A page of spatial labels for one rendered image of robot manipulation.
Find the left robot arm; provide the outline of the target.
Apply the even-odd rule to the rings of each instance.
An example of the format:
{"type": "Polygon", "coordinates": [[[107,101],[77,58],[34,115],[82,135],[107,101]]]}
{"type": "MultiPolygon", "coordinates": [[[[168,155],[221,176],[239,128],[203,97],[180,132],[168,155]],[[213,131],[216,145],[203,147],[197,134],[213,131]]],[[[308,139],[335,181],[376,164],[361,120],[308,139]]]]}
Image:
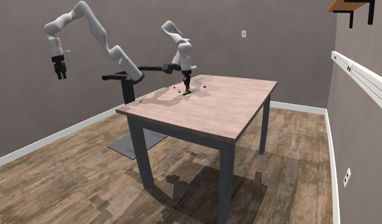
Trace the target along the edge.
{"type": "Polygon", "coordinates": [[[178,51],[172,63],[180,65],[181,70],[196,70],[197,66],[191,66],[190,56],[186,55],[186,52],[192,50],[190,39],[184,39],[182,33],[171,21],[167,21],[161,29],[178,46],[178,51]],[[170,33],[171,31],[172,33],[170,33]]]}

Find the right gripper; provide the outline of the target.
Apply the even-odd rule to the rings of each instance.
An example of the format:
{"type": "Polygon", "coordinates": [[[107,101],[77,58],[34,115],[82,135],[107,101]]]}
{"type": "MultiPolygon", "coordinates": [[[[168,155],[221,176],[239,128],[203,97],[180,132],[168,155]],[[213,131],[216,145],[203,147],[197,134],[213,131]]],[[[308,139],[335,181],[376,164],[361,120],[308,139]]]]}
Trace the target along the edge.
{"type": "Polygon", "coordinates": [[[54,56],[54,57],[51,57],[52,58],[52,62],[54,64],[54,68],[55,68],[55,73],[57,73],[57,76],[58,76],[58,79],[66,79],[66,67],[65,67],[65,63],[62,62],[64,60],[64,56],[63,55],[59,55],[59,56],[54,56]],[[62,73],[62,77],[61,77],[61,73],[62,73]]]}

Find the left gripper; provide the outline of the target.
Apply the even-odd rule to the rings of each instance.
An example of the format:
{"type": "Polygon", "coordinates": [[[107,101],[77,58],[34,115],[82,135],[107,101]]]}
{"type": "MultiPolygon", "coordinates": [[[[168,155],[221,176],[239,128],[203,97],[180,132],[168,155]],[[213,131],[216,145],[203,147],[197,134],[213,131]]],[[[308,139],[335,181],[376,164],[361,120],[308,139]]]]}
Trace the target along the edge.
{"type": "Polygon", "coordinates": [[[190,84],[190,74],[192,73],[192,70],[182,70],[182,74],[184,74],[184,85],[186,87],[186,90],[189,90],[189,84],[190,84]]]}

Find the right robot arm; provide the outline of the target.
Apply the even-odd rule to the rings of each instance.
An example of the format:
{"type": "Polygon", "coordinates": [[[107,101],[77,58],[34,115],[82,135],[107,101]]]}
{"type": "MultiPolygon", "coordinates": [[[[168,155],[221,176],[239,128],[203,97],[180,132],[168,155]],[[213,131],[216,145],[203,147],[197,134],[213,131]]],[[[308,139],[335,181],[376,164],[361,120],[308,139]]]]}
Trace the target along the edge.
{"type": "Polygon", "coordinates": [[[112,61],[121,60],[119,65],[121,68],[134,80],[138,80],[142,73],[133,64],[133,62],[126,56],[123,50],[117,45],[113,49],[109,49],[107,44],[107,34],[101,24],[98,22],[94,14],[92,13],[89,6],[84,2],[80,1],[73,10],[68,14],[63,14],[58,17],[55,21],[48,23],[44,26],[44,33],[49,42],[51,57],[69,54],[70,51],[62,51],[60,39],[56,38],[54,34],[58,33],[68,25],[70,22],[86,16],[89,23],[89,28],[96,40],[101,44],[107,55],[112,61]]]}

